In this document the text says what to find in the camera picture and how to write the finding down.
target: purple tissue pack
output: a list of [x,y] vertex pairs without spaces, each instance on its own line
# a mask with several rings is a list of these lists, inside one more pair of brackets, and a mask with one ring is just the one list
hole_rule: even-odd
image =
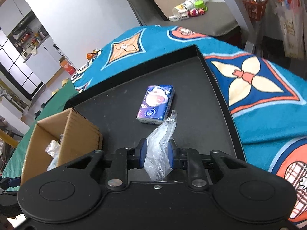
[[137,120],[141,123],[163,123],[167,118],[173,97],[172,85],[150,85],[141,103]]

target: green lid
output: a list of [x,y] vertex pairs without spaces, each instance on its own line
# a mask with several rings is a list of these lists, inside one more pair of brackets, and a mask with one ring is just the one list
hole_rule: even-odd
[[194,2],[194,6],[195,6],[195,8],[204,8],[205,4],[204,4],[203,0],[198,0],[198,1]]

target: clear plastic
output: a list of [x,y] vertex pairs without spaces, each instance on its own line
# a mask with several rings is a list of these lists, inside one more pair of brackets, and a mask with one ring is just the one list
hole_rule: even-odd
[[45,151],[53,158],[47,168],[47,171],[56,168],[60,148],[61,148],[60,144],[57,141],[52,140],[50,144],[47,146],[47,148],[45,149]]
[[172,171],[168,161],[167,145],[176,127],[177,112],[164,120],[147,137],[147,154],[144,168],[152,181],[162,181]]

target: green cloth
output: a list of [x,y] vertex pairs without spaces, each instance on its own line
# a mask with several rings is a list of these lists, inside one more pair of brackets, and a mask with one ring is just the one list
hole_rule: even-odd
[[[3,177],[18,177],[21,176],[23,162],[27,152],[28,144],[34,129],[34,126],[38,120],[57,114],[64,109],[65,103],[68,99],[78,94],[75,90],[73,83],[69,80],[68,83],[62,87],[54,97],[48,102],[40,115],[36,118],[35,122],[31,125],[28,132],[18,144],[13,156],[9,160],[7,166],[3,171]],[[11,190],[18,190],[19,187],[11,188]]]

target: screw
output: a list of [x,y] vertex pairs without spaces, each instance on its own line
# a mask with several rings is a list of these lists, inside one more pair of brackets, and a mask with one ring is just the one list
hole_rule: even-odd
[[161,186],[161,185],[154,185],[153,188],[154,188],[154,189],[161,189],[162,186]]
[[207,182],[203,179],[196,179],[192,181],[192,185],[194,187],[203,187],[205,185],[207,185]]
[[110,187],[119,187],[120,185],[122,185],[122,180],[120,180],[120,179],[108,180],[108,185]]

